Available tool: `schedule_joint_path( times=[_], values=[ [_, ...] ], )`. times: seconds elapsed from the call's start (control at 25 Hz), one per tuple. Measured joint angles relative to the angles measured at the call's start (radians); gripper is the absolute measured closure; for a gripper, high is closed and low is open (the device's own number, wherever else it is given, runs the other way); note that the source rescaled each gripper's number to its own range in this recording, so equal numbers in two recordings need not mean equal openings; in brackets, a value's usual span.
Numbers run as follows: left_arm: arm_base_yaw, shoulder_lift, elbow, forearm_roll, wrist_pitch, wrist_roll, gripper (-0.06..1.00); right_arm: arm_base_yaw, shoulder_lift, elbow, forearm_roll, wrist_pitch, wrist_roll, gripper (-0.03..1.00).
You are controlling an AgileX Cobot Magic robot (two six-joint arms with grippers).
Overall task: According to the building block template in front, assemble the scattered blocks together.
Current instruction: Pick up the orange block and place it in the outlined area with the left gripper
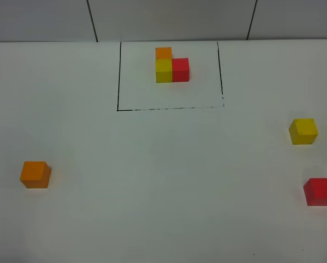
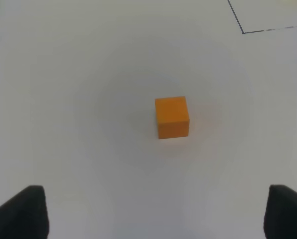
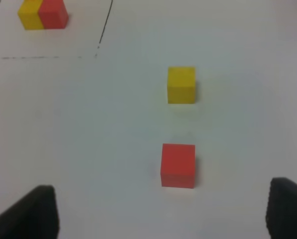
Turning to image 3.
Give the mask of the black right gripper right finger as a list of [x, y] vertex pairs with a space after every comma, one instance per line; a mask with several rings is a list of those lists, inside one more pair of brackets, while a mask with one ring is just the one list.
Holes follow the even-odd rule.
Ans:
[[272, 239], [297, 239], [297, 183], [286, 177], [270, 182], [266, 227]]

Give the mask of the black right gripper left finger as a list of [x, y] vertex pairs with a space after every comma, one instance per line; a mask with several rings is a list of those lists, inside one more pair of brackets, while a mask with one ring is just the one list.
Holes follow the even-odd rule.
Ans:
[[39, 185], [0, 214], [0, 239], [56, 239], [59, 214], [55, 189]]

